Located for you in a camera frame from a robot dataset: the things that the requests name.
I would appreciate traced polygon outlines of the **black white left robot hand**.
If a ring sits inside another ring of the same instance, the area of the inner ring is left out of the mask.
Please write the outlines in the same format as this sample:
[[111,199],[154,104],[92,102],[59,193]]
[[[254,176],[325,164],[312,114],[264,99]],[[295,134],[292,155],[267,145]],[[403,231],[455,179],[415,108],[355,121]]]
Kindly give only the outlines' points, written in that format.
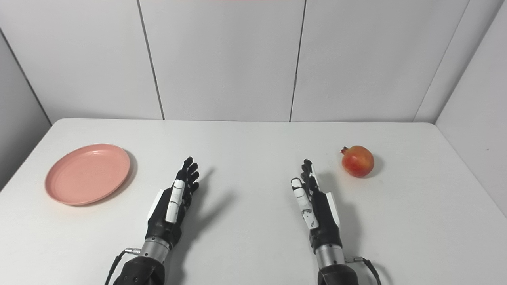
[[161,240],[172,250],[180,241],[185,213],[199,188],[198,164],[190,156],[177,172],[173,184],[157,194],[147,217],[147,240]]

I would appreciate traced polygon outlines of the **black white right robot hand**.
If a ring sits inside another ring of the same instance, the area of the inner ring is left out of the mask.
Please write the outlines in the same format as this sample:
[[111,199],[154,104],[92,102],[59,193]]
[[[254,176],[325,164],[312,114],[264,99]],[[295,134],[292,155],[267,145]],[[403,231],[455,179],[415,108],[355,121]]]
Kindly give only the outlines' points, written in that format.
[[320,189],[313,163],[304,159],[300,177],[290,181],[299,211],[309,229],[310,247],[316,253],[322,246],[342,247],[338,219],[333,214],[330,193]]

